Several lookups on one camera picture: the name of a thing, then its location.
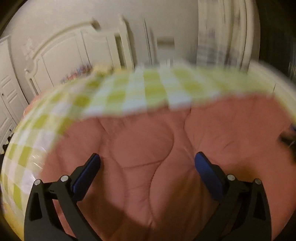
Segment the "pink comforter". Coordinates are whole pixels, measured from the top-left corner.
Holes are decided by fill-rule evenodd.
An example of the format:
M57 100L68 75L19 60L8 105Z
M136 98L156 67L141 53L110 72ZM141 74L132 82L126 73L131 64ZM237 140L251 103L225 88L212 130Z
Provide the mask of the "pink comforter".
M102 168L78 205L103 240L191 241L217 206L194 168L195 154L203 151L226 174L263 181L275 238L296 208L296 163L277 140L289 125L286 113L264 96L91 118L65 132L41 179L56 181L98 153Z

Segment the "white headboard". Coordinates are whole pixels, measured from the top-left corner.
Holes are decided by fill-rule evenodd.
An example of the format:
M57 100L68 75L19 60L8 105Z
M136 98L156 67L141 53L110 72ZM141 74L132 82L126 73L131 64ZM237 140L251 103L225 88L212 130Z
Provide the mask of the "white headboard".
M98 30L96 25L96 21L91 21L71 26L40 45L32 58L32 71L25 69L34 95L60 85L67 74L81 65L134 68L124 20L120 17L119 26L108 31Z

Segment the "green and white checkered blanket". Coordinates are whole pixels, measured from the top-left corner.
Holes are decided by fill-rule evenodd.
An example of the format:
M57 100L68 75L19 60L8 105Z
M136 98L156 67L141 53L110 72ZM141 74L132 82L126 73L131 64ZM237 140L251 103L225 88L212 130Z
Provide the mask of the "green and white checkered blanket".
M39 100L15 130L1 172L3 202L10 206L22 236L24 216L44 157L74 121L122 115L167 104L177 108L227 94L262 92L244 73L229 69L174 67L90 76L55 88Z

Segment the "white cabinet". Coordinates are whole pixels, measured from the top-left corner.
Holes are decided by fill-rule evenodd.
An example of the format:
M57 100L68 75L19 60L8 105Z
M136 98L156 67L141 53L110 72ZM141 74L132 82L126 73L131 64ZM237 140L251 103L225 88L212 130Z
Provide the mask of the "white cabinet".
M28 106L9 52L9 37L0 39L0 152Z

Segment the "wall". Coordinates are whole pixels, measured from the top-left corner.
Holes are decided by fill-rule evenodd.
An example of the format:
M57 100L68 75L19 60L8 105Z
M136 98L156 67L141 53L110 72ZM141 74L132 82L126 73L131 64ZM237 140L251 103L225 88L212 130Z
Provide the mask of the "wall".
M129 25L136 64L149 62L143 18L150 37L174 37L174 49L158 50L156 46L154 61L171 57L196 60L197 0L28 0L2 35L11 35L14 67L27 100L31 102L33 93L24 75L24 69L30 64L24 55L26 43L29 43L28 49L34 50L53 33L91 18L96 19L102 29L116 27L118 14L123 15Z

